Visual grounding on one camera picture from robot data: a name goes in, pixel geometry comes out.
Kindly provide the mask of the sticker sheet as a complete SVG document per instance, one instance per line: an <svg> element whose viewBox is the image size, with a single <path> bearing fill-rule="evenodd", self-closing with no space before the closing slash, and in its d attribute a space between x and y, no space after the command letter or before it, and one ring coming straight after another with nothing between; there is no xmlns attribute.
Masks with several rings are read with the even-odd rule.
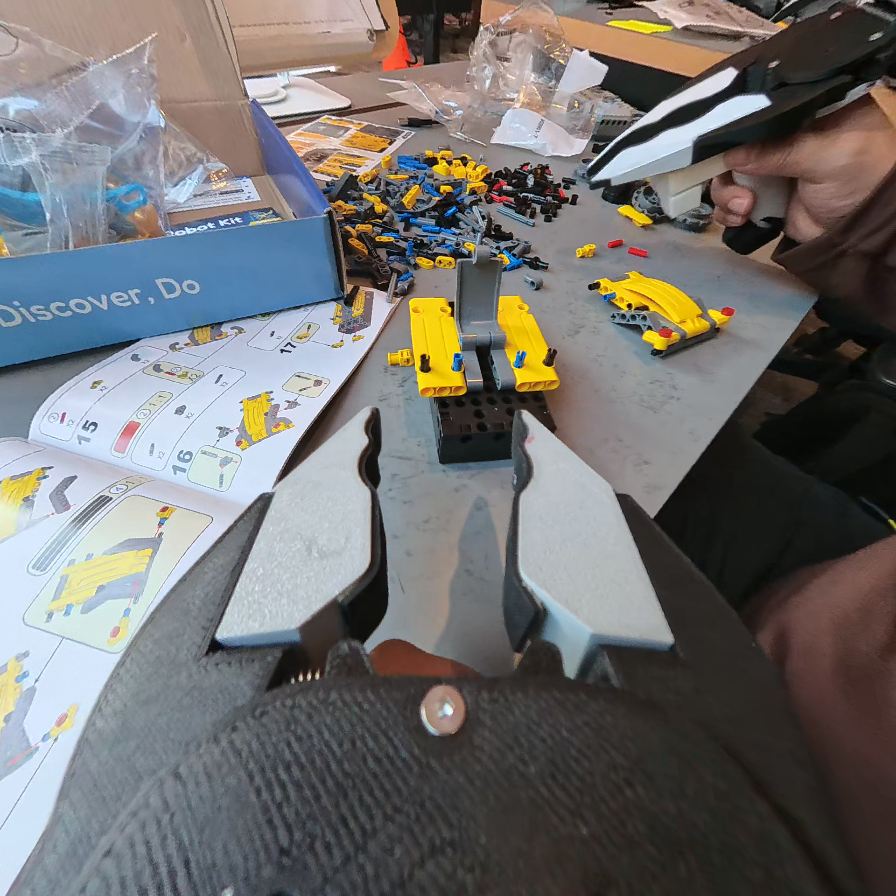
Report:
<svg viewBox="0 0 896 896"><path fill-rule="evenodd" d="M285 133L292 150L320 183L344 174L396 168L400 149L415 135L410 129L336 116L321 116Z"/></svg>

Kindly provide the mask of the clear bags of brick parts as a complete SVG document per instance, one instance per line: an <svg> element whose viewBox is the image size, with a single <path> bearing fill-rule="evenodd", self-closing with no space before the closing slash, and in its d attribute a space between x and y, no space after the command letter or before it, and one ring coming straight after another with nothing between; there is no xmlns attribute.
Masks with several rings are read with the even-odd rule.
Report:
<svg viewBox="0 0 896 896"><path fill-rule="evenodd" d="M93 59L2 22L3 258L169 234L230 169L162 113L157 35Z"/></svg>

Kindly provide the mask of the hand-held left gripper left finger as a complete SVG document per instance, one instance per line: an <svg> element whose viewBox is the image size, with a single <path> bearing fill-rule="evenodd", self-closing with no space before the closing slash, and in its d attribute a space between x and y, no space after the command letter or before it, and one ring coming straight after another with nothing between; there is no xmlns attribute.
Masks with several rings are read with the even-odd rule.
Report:
<svg viewBox="0 0 896 896"><path fill-rule="evenodd" d="M380 411L364 408L274 487L218 624L220 646L325 656L375 633L388 607L381 448Z"/></svg>

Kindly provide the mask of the pile of small brick parts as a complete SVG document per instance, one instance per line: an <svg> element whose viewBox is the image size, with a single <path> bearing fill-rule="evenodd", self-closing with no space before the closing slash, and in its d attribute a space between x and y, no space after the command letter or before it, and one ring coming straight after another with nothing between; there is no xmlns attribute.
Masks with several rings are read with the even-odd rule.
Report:
<svg viewBox="0 0 896 896"><path fill-rule="evenodd" d="M546 163L491 169L442 149L392 157L394 167L325 181L347 274L404 295L420 272L451 271L478 249L505 273L545 272L530 231L579 199L578 178Z"/></svg>

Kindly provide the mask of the white stand base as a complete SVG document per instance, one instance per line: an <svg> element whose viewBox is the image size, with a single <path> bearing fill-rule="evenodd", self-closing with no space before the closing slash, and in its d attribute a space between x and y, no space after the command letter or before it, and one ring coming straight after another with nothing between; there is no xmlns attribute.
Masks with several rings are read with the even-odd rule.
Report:
<svg viewBox="0 0 896 896"><path fill-rule="evenodd" d="M248 97L274 120L307 118L351 108L351 100L307 76L279 73L243 79Z"/></svg>

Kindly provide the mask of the yellow curved brick assembly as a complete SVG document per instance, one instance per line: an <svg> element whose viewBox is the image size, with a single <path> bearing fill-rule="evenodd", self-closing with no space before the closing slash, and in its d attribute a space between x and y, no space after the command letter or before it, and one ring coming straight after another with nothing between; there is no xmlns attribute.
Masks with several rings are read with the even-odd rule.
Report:
<svg viewBox="0 0 896 896"><path fill-rule="evenodd" d="M709 308L671 283L637 272L621 280L594 280L588 290L602 300L612 324L640 333L653 357L709 342L735 316L734 308Z"/></svg>

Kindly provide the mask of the clear plastic bag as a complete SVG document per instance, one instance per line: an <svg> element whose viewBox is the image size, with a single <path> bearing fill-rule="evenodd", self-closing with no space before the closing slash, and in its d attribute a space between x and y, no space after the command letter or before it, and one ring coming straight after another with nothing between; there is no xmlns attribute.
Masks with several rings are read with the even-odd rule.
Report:
<svg viewBox="0 0 896 896"><path fill-rule="evenodd" d="M469 49L459 85L434 73L419 83L395 82L389 97L448 126L493 121L524 108L567 129L585 129L614 103L602 88L608 68L576 49L546 2L523 2L483 23Z"/></svg>

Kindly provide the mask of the wooden side table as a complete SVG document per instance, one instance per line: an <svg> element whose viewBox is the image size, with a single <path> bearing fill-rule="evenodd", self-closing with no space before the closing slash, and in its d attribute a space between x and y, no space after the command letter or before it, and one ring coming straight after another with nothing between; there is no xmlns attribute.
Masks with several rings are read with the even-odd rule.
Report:
<svg viewBox="0 0 896 896"><path fill-rule="evenodd" d="M633 19L664 23L644 8L608 13L599 5L558 2L554 15L567 41L577 49L587 49L607 62L623 60L686 77L762 41L759 36L703 33L691 28L644 34L610 25L611 21Z"/></svg>

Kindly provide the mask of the person in brown shirt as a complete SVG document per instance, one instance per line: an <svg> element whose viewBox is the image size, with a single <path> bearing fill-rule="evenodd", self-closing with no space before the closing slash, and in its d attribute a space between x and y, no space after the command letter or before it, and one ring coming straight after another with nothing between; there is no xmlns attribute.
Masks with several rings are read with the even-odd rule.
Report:
<svg viewBox="0 0 896 896"><path fill-rule="evenodd" d="M774 582L745 621L782 674L868 889L894 894L894 536Z"/></svg>

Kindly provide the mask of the person's right forearm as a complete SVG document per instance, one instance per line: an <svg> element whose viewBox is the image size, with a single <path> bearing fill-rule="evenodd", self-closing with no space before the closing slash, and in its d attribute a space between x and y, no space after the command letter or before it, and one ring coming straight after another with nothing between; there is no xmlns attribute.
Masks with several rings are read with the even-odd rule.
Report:
<svg viewBox="0 0 896 896"><path fill-rule="evenodd" d="M772 260L821 296L895 329L895 169L846 218L799 244L784 238Z"/></svg>

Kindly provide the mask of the yellow and black brick assembly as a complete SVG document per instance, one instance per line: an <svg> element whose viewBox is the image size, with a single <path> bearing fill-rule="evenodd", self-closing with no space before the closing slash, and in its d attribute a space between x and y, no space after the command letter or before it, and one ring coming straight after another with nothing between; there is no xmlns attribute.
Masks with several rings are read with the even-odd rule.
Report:
<svg viewBox="0 0 896 896"><path fill-rule="evenodd" d="M411 346L389 355L390 364L415 370L442 465L509 460L519 411L556 431L546 398L560 386L556 350L528 302L502 292L516 263L482 245L456 260L454 298L412 298Z"/></svg>

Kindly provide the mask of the instruction booklet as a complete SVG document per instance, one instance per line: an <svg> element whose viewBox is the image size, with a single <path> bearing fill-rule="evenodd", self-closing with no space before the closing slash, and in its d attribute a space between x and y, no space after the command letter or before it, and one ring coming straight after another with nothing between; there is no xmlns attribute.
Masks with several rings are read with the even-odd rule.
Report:
<svg viewBox="0 0 896 896"><path fill-rule="evenodd" d="M361 288L137 342L2 439L2 893L145 617L273 487L395 308Z"/></svg>

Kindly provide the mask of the person's right hand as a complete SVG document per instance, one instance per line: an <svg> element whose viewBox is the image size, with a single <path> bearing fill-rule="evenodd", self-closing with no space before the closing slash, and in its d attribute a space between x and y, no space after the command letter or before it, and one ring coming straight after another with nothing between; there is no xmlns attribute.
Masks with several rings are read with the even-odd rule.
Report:
<svg viewBox="0 0 896 896"><path fill-rule="evenodd" d="M894 126L866 95L787 139L736 148L725 161L729 172L711 185L715 220L736 228L751 217L755 195L734 182L734 173L790 178L783 231L805 244L848 217L885 179L895 163Z"/></svg>

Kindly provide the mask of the blue cardboard kit box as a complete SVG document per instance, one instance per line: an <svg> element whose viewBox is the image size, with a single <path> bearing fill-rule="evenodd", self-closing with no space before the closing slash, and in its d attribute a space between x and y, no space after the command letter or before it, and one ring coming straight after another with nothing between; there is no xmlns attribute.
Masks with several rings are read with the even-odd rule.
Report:
<svg viewBox="0 0 896 896"><path fill-rule="evenodd" d="M243 76L322 60L282 2L2 2L2 22L94 60L156 35L162 111L291 218L2 261L2 366L99 349L346 290L334 213Z"/></svg>

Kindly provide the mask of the pile of wheels and tires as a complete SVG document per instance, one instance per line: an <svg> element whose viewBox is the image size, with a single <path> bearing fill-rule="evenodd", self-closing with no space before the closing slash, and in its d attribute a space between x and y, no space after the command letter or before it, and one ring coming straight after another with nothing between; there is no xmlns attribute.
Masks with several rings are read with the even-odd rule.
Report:
<svg viewBox="0 0 896 896"><path fill-rule="evenodd" d="M651 227L669 223L678 230L691 233L705 232L711 224L713 214L710 181L704 180L696 185L698 204L695 207L677 217L671 217L663 205L663 191L657 189L659 186L670 185L672 183L670 178L672 175L656 175L619 185L605 185L600 197L616 209L625 204L632 204L654 219L655 223Z"/></svg>

